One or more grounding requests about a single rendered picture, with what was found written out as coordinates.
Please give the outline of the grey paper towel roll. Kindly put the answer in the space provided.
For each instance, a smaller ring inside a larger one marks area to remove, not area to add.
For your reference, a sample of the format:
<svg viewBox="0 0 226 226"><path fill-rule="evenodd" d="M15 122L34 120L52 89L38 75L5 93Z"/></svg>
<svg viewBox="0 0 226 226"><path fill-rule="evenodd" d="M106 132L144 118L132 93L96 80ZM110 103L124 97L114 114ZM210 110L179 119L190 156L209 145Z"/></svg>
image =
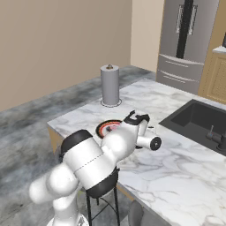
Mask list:
<svg viewBox="0 0 226 226"><path fill-rule="evenodd" d="M119 98L119 67L106 64L101 67L102 105L116 107L121 104Z"/></svg>

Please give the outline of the stainless steel fridge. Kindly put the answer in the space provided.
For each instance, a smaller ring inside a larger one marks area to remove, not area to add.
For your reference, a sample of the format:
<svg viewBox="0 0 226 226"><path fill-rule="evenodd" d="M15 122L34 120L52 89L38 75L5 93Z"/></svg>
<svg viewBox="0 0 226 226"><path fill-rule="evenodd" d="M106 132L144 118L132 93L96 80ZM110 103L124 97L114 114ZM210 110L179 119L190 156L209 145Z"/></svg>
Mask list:
<svg viewBox="0 0 226 226"><path fill-rule="evenodd" d="M156 81L197 94L219 0L165 0Z"/></svg>

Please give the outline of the black metal stool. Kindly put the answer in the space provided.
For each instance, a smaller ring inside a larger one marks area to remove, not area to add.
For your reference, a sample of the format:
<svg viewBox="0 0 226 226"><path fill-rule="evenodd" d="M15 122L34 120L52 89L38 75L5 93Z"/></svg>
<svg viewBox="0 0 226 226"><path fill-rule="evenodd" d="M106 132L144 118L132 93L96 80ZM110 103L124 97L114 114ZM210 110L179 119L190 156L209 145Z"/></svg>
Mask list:
<svg viewBox="0 0 226 226"><path fill-rule="evenodd" d="M89 226L92 226L93 219L95 219L107 206L110 206L115 212L117 216L117 226L120 226L119 208L118 208L118 201L117 201L118 172L119 172L119 169L114 168L113 172L107 178L102 180L96 186L90 188L89 190L86 190ZM114 199L115 199L116 207L112 207L112 205L108 203L108 201L106 201L107 205L96 216L92 216L90 199L96 199L96 202L99 202L99 200L103 200L102 196L107 194L111 190L114 191Z"/></svg>

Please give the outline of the red black-rimmed plate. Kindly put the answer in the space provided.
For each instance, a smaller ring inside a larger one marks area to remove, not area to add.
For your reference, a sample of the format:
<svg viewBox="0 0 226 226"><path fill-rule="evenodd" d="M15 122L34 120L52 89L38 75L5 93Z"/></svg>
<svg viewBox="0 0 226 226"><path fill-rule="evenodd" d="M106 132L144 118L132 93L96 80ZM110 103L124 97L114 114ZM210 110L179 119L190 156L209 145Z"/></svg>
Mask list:
<svg viewBox="0 0 226 226"><path fill-rule="evenodd" d="M97 136L100 138L100 139L103 139L105 135L108 134L108 132L106 131L106 128L109 126L109 125L112 125L112 124L118 124L118 126L122 123L121 120L117 120L117 119L110 119L110 120L106 120L102 123L100 123L96 129L95 129L95 132L97 134Z"/></svg>

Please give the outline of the tan island cabinet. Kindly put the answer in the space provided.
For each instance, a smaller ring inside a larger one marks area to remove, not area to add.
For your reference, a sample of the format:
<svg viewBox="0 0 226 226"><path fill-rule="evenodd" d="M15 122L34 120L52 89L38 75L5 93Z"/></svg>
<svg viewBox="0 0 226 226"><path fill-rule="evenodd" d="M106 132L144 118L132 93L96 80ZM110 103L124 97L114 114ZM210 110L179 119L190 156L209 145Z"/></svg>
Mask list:
<svg viewBox="0 0 226 226"><path fill-rule="evenodd" d="M55 153L56 150L61 147L64 138L60 136L57 132L55 132L50 126L48 127L48 131L53 153Z"/></svg>

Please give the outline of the dark sink basin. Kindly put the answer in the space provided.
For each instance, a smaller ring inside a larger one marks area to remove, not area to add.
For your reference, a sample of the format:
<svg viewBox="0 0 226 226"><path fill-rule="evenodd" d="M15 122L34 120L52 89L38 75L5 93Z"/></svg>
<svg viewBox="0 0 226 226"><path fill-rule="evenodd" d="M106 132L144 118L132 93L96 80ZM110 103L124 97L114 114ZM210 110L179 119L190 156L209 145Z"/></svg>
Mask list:
<svg viewBox="0 0 226 226"><path fill-rule="evenodd" d="M211 126L214 127L213 133L218 136L226 132L226 110L224 109L192 99L163 119L160 125L226 156L226 152L216 148L216 142L206 137Z"/></svg>

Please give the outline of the dark grey tap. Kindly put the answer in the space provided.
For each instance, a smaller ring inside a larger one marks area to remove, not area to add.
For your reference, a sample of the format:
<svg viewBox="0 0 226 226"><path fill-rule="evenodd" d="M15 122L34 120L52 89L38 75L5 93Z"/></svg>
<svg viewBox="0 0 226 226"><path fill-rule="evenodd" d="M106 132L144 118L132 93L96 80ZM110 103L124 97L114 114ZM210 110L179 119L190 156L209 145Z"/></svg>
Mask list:
<svg viewBox="0 0 226 226"><path fill-rule="evenodd" d="M214 127L211 126L210 131L207 133L206 137L217 143L217 149L222 152L226 152L226 132L221 136L213 133Z"/></svg>

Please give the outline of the tan wooden cabinet run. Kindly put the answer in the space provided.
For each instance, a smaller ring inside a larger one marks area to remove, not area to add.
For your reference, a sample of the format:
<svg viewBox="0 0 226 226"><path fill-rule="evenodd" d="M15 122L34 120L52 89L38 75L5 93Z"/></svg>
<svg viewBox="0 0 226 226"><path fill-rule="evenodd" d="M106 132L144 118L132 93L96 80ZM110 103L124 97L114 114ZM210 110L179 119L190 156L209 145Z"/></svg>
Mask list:
<svg viewBox="0 0 226 226"><path fill-rule="evenodd" d="M226 0L220 0L198 95L226 104L226 53L215 53L226 34Z"/></svg>

